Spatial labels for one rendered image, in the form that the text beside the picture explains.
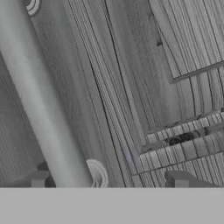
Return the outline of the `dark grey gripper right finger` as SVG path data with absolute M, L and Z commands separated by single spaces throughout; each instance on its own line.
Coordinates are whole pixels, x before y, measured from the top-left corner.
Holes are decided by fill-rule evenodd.
M 167 171 L 164 174 L 166 187 L 191 187 L 191 188 L 213 188 L 218 187 L 204 180 L 195 178 L 188 171 Z

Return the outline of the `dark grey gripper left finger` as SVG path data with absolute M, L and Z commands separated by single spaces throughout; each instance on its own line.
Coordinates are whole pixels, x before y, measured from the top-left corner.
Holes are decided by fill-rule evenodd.
M 16 188 L 54 188 L 56 185 L 53 180 L 53 176 L 47 166 L 47 163 L 44 162 L 38 165 L 38 168 L 35 171 L 32 171 L 30 174 L 26 175 L 20 180 L 13 181 L 12 183 L 6 184 L 6 187 L 16 187 Z

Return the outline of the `wooden cabinet panel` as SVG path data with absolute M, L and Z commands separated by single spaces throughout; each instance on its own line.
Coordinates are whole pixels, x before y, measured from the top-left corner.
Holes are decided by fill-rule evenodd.
M 224 0 L 150 0 L 174 80 L 224 66 Z

